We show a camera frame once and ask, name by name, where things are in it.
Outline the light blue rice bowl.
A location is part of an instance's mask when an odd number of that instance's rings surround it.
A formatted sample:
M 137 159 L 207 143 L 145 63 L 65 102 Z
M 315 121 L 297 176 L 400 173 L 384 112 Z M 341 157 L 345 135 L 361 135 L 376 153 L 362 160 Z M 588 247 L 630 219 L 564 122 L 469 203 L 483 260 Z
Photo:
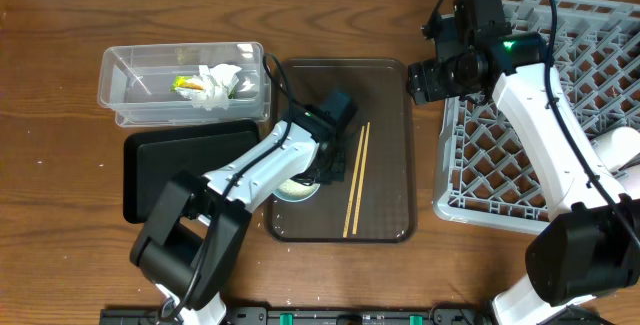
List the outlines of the light blue rice bowl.
M 319 188 L 318 183 L 308 185 L 288 179 L 273 192 L 273 195 L 285 202 L 303 202 L 313 196 Z

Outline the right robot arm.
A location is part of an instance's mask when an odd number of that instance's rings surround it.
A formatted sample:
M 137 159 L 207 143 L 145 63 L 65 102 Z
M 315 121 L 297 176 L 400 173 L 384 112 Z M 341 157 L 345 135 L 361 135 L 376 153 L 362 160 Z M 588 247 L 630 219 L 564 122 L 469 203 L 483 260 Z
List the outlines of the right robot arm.
M 484 92 L 515 130 L 542 187 L 549 224 L 526 273 L 497 295 L 498 324 L 540 324 L 639 281 L 639 202 L 606 168 L 563 94 L 552 43 L 537 33 L 428 31 L 436 57 L 408 68 L 419 104 Z

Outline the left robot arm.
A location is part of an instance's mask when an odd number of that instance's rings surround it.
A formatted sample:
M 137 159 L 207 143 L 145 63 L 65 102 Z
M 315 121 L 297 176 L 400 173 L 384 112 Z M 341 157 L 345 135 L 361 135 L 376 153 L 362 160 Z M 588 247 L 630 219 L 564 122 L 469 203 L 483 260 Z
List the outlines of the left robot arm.
M 125 142 L 123 216 L 143 228 L 130 261 L 166 296 L 155 324 L 218 324 L 252 214 L 283 192 L 296 201 L 344 178 L 354 117 L 294 106 L 263 140 L 247 120 L 139 133 Z

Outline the yellow green snack wrapper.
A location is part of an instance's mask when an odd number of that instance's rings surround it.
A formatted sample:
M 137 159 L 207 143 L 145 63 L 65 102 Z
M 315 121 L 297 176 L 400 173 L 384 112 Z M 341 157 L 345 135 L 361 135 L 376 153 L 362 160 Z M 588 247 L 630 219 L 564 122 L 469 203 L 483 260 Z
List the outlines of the yellow green snack wrapper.
M 233 75 L 230 80 L 219 80 L 211 75 L 177 76 L 171 91 L 191 101 L 214 101 L 235 97 L 239 79 Z

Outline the white cup green inside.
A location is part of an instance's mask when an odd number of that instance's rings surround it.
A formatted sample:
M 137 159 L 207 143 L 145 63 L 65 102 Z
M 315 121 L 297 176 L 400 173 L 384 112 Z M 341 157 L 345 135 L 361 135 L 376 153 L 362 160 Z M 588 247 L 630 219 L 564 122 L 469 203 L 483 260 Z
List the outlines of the white cup green inside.
M 618 127 L 591 142 L 605 168 L 615 173 L 639 154 L 639 132 L 631 127 Z

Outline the white tissue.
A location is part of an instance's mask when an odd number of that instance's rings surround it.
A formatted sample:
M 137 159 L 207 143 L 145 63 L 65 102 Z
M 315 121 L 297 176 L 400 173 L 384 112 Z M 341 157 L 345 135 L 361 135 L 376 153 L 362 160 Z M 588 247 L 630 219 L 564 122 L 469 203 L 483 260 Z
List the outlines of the white tissue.
M 230 64 L 199 65 L 197 75 L 177 76 L 171 91 L 188 100 L 194 108 L 227 109 L 235 97 L 240 70 L 239 66 Z

